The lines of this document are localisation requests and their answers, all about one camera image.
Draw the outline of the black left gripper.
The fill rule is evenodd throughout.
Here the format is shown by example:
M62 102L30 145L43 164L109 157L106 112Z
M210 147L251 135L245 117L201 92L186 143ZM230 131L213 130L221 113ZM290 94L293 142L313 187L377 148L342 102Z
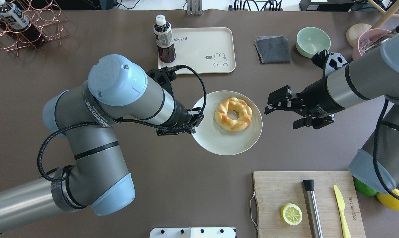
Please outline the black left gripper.
M156 134L158 136L170 136L170 135L178 135L179 133L188 133L194 134L195 128L201 123L204 118L203 108L195 107L190 109L186 109L180 102L175 100L175 108L174 112L170 119L165 122L162 127L166 128L179 128L183 127L183 129L171 129L164 130L156 128Z

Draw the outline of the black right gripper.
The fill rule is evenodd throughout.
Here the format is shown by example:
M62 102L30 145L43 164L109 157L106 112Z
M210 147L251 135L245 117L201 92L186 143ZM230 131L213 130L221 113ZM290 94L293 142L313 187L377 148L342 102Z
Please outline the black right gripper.
M320 129L334 122L335 102L329 95L327 82L316 81L297 94L303 100L311 113L293 123L293 129L304 126ZM286 85L269 94L264 113L267 115L275 110L294 111L300 113L300 100L291 87Z

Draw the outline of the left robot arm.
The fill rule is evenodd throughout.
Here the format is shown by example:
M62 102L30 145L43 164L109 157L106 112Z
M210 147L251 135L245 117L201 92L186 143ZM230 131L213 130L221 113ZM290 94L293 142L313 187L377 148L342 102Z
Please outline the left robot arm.
M39 150L41 177L0 192L0 234L87 206L106 216L130 204L135 189L113 126L133 122L156 128L159 135L194 133L205 107L186 109L170 83L175 71L188 68L146 73L126 57L111 54L92 67L83 85L47 102L43 119L52 133ZM42 157L56 136L68 139L76 165L45 172Z

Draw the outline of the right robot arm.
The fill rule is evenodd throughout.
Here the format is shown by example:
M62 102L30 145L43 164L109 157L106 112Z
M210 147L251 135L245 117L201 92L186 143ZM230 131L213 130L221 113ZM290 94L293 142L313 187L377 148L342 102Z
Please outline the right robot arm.
M312 57L322 78L300 93L284 86L268 96L265 114L295 112L294 129L320 129L334 115L365 101L384 97L376 128L349 164L352 176L374 190L399 190L399 34L352 62L322 50Z

